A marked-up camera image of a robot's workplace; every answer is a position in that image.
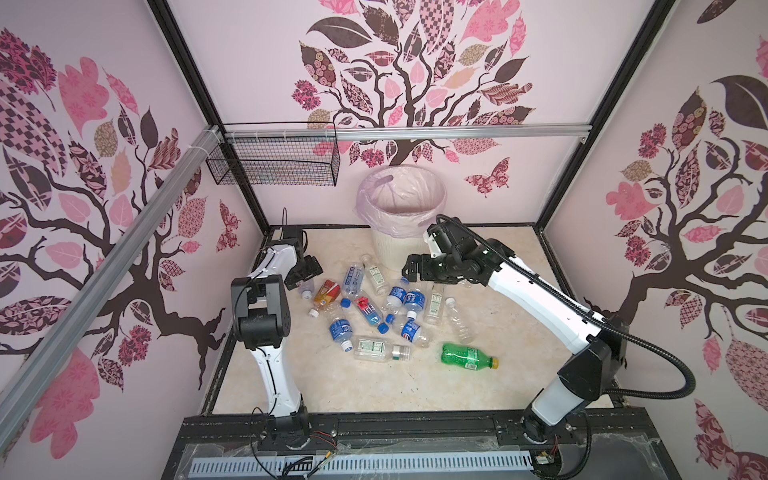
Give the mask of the clear unlabelled bottle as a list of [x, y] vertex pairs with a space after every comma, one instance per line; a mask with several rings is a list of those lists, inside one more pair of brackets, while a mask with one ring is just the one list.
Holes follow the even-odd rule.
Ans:
[[311, 300], [314, 298], [315, 284], [313, 279], [302, 281], [299, 285], [299, 292], [304, 300]]

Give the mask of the red yellow label bottle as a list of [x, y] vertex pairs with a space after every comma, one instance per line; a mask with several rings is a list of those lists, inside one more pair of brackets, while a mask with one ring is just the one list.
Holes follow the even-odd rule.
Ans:
[[317, 318], [326, 311], [339, 297], [341, 286], [333, 280], [325, 280], [315, 294], [312, 307], [308, 311], [310, 317]]

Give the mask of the clear bottle white cap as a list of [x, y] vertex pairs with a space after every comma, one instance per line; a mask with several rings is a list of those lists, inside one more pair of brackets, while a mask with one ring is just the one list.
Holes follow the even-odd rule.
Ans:
[[445, 313], [454, 334], [461, 344], [470, 344], [475, 336], [467, 319], [462, 315], [458, 303], [454, 297], [445, 300]]

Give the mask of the green soda bottle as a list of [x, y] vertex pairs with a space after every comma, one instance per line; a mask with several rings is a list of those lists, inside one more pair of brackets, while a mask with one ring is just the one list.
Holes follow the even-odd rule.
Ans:
[[440, 361], [445, 365], [472, 371], [499, 368], [499, 360], [496, 357], [489, 356], [477, 348], [454, 343], [443, 344]]

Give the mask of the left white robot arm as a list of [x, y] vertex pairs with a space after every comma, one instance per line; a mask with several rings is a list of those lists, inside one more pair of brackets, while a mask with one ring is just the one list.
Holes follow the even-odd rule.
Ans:
[[300, 238], [271, 240], [261, 261], [230, 284], [235, 339], [254, 357], [267, 395], [265, 431], [273, 439], [309, 437], [310, 417], [284, 359], [292, 319], [287, 292], [317, 275]]

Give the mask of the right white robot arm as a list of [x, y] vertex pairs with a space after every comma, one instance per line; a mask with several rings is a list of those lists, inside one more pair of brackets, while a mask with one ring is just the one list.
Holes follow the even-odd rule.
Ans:
[[626, 353], [626, 328], [575, 303], [543, 280], [506, 245], [474, 240], [457, 253], [410, 254], [401, 270], [409, 281], [457, 284], [467, 280], [511, 299], [550, 330], [571, 352], [556, 377], [526, 407], [520, 420], [528, 441], [544, 444], [564, 423], [608, 393]]

